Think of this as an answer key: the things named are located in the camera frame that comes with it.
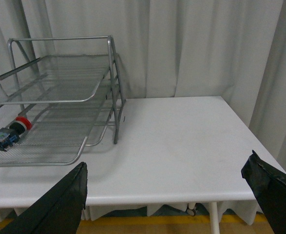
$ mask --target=white table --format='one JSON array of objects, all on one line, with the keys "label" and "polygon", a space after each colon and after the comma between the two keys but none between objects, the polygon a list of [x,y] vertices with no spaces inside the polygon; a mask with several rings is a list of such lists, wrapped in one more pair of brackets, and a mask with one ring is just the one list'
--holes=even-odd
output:
[{"label": "white table", "polygon": [[71,166],[0,168],[0,208],[29,207],[85,161],[87,205],[209,202],[217,234],[217,201],[255,199],[240,172],[251,150],[283,171],[221,97],[129,99],[112,139]]}]

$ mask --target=wire mesh tray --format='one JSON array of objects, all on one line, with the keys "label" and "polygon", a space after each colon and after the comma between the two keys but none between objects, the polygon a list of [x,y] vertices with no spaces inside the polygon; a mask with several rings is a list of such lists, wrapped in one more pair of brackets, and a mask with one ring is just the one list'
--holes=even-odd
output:
[{"label": "wire mesh tray", "polygon": [[113,112],[112,100],[106,99],[109,93],[109,85],[100,85],[94,98],[86,102],[31,104],[22,112],[18,105],[0,106],[0,128],[18,115],[33,124],[18,143],[7,152],[0,151],[0,167],[74,163],[85,145],[101,141]]},{"label": "wire mesh tray", "polygon": [[83,102],[109,72],[108,55],[49,55],[0,76],[0,104]]}]

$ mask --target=table leg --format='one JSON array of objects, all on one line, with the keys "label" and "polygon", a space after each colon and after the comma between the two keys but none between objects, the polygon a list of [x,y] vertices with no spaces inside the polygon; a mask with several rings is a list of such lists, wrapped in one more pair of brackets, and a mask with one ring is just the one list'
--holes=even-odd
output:
[{"label": "table leg", "polygon": [[216,202],[209,202],[209,212],[210,212],[211,233],[220,234],[219,218],[217,214]]}]

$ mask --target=curtain fold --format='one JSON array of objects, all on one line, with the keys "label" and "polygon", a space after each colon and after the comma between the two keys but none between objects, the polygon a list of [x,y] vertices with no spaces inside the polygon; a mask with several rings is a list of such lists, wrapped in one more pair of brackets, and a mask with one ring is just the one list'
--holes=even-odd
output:
[{"label": "curtain fold", "polygon": [[[100,35],[114,36],[127,98],[222,96],[286,170],[286,0],[0,0],[0,74],[11,69],[9,38]],[[90,46],[38,43],[26,51],[39,57]],[[218,206],[248,224],[258,209]],[[90,207],[84,218],[111,209]]]}]

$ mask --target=yellow floor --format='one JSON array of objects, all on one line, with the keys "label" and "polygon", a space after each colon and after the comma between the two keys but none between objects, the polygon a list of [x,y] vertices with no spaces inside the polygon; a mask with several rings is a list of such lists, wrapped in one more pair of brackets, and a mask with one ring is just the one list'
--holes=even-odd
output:
[{"label": "yellow floor", "polygon": [[[11,220],[0,223],[0,230]],[[81,221],[77,234],[209,234],[210,219],[198,216],[107,217]],[[274,234],[266,218],[258,214],[249,226],[236,215],[224,215],[221,234]]]}]

